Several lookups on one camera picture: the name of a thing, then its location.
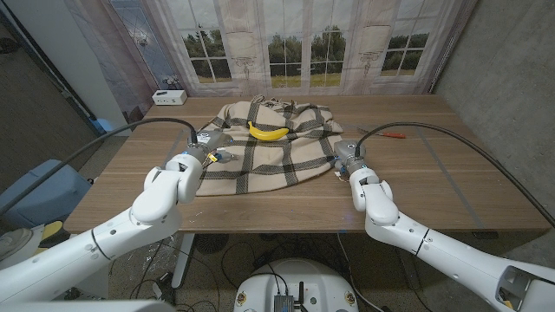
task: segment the yellow banana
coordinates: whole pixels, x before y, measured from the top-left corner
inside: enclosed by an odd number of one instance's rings
[[[289,132],[288,128],[281,128],[274,131],[262,131],[255,128],[251,121],[249,121],[249,127],[251,135],[259,140],[278,140]]]

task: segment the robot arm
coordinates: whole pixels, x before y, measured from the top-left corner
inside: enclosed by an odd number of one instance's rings
[[[0,303],[48,301],[107,265],[111,260],[159,241],[181,226],[177,203],[193,201],[207,155],[232,138],[197,133],[197,144],[147,175],[133,205],[61,244],[0,271]]]
[[[365,211],[365,231],[372,238],[403,248],[465,285],[498,311],[544,311],[555,300],[555,270],[496,257],[419,224],[393,202],[385,181],[355,157],[355,141],[334,145],[340,171],[349,175],[353,203]]]

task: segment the checkered blanket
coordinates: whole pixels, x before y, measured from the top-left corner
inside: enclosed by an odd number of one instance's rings
[[[249,134],[248,121],[263,131],[287,127],[289,133],[275,141],[258,140]],[[233,142],[225,149],[238,160],[209,165],[198,196],[270,191],[315,177],[333,166],[333,144],[343,131],[327,107],[263,96],[223,106],[204,129],[230,134]]]

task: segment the window curtain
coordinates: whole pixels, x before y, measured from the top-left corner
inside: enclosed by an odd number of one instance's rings
[[[127,122],[141,120],[159,89],[121,17],[108,0],[65,0],[101,65]]]

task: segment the wooden table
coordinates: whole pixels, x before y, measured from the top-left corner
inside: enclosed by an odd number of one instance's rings
[[[189,98],[184,106],[154,106],[146,118],[181,118],[199,128],[223,105],[249,100]],[[329,107],[345,127],[344,139],[362,137],[355,126],[371,129],[393,121],[419,121],[449,128],[480,144],[440,96],[295,96],[294,100]],[[187,133],[182,129],[173,123],[135,129],[69,216],[66,230],[86,231],[128,208],[141,193],[147,172],[185,149]],[[459,141],[415,127],[388,131],[405,133],[407,138],[366,140],[366,160],[389,182],[397,206],[411,218],[451,231],[550,227],[501,173]],[[180,230],[193,233],[364,230],[364,213],[353,207],[349,183],[332,170],[272,192],[197,197],[179,209],[184,220]]]

